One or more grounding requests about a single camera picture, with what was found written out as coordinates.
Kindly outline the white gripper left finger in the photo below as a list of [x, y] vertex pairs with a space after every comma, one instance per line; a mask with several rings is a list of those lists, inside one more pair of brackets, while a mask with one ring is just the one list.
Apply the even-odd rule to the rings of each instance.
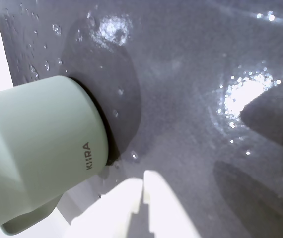
[[66, 238], [125, 238], [132, 214], [140, 209], [141, 178], [128, 178], [101, 196], [67, 229]]

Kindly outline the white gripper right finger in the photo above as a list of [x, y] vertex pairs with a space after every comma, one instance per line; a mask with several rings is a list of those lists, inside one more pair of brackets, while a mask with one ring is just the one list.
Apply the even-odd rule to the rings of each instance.
[[143, 202], [148, 205], [149, 232], [156, 238], [201, 236], [168, 182], [157, 171], [144, 172]]

